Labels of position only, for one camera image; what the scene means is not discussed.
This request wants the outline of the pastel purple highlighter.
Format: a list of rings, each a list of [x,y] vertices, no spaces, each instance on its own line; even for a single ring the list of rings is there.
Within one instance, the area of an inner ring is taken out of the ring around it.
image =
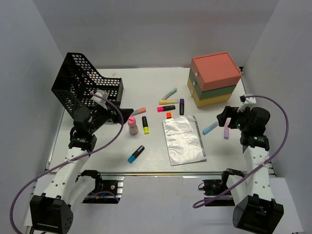
[[[224,139],[229,139],[229,136],[230,136],[229,124],[230,124],[230,119],[228,118],[224,125]]]

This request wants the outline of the pink glue bottle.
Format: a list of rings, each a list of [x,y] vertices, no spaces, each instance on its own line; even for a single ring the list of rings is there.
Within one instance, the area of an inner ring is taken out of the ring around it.
[[[136,135],[138,133],[137,122],[134,116],[130,116],[127,120],[129,133],[132,135]]]

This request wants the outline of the pastel blue highlighter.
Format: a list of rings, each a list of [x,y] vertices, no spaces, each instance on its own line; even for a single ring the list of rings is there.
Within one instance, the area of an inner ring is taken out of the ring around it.
[[[211,124],[209,127],[205,128],[202,132],[203,135],[208,134],[210,131],[212,131],[213,129],[215,129],[216,127],[218,127],[218,122],[215,122],[213,124]]]

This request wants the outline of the green drawer box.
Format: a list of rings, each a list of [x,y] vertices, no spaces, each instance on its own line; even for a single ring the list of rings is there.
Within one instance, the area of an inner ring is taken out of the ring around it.
[[[189,78],[191,80],[191,83],[192,83],[199,99],[213,98],[216,96],[231,94],[236,87],[236,85],[232,85],[232,86],[212,89],[212,90],[208,90],[208,91],[202,91],[200,89],[199,84],[197,83],[196,78],[195,78],[191,69],[189,71]]]

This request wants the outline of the coral top drawer box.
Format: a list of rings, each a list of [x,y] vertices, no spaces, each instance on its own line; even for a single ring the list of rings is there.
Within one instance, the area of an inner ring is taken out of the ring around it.
[[[191,70],[202,91],[236,85],[241,79],[241,72],[227,52],[193,57]]]

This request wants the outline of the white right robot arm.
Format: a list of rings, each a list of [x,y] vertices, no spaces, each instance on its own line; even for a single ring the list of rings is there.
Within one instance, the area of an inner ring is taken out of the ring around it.
[[[217,115],[218,124],[223,127],[229,118],[230,129],[241,131],[240,144],[246,160],[247,174],[227,169],[222,174],[221,191],[232,194],[235,208],[235,228],[253,234],[272,234],[284,214],[284,207],[278,204],[269,182],[269,169],[265,160],[269,158],[269,140],[265,136],[270,112],[260,107],[226,106]]]

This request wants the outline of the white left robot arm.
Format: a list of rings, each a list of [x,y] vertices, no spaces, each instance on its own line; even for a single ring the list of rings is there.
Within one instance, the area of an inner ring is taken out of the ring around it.
[[[69,232],[74,204],[81,203],[89,193],[97,195],[103,189],[101,180],[81,173],[95,147],[95,131],[109,120],[124,125],[132,112],[133,109],[120,109],[112,103],[108,107],[99,104],[93,111],[81,106],[73,112],[74,126],[67,155],[49,186],[30,201],[34,230],[54,234]]]

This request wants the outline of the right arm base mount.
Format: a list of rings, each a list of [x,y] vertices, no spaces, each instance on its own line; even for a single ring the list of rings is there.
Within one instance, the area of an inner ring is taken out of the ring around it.
[[[225,191],[228,187],[226,182],[229,179],[229,176],[238,176],[238,179],[241,179],[245,176],[242,171],[227,168],[222,172],[221,179],[205,179],[201,184],[199,184],[198,189],[204,192],[205,199],[217,196],[218,194]],[[213,202],[206,204],[206,207],[217,207],[217,206],[227,206],[234,207],[234,200],[231,197],[228,198],[219,198]]]

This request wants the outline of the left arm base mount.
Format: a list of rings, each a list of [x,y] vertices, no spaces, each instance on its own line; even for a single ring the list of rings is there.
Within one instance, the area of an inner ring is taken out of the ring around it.
[[[82,203],[89,204],[118,204],[123,189],[123,178],[119,176],[104,175],[96,170],[85,170],[82,175],[78,175],[76,182],[80,178],[90,177],[93,180],[93,190],[83,200]]]

